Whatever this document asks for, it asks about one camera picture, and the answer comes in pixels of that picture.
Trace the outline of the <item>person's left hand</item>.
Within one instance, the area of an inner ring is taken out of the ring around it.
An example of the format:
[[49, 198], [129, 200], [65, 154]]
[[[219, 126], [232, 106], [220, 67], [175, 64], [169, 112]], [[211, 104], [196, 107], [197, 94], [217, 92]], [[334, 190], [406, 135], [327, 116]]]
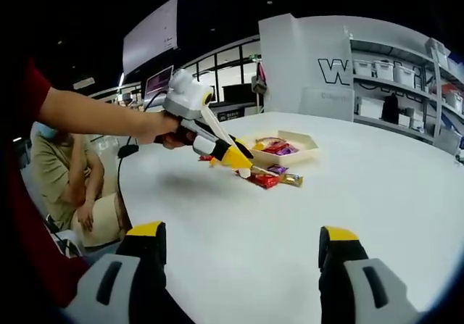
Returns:
[[140, 144], [159, 143], [166, 149], [175, 149], [186, 144], [177, 136], [179, 120], [166, 112], [142, 114], [141, 130], [136, 136]]

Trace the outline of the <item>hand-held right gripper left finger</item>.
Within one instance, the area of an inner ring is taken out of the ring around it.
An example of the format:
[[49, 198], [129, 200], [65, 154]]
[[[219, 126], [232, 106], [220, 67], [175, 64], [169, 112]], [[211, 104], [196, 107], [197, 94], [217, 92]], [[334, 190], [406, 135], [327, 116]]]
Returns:
[[65, 308], [71, 323], [191, 323], [167, 291], [166, 227], [128, 231], [116, 252], [101, 256], [78, 282]]

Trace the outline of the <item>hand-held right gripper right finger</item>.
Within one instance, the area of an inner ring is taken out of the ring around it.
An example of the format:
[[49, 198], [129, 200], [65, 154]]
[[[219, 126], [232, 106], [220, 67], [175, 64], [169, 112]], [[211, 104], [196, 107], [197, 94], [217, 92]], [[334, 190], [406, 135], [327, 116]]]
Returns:
[[420, 313], [405, 283], [358, 236], [332, 226], [320, 229], [318, 267], [322, 323], [415, 323]]

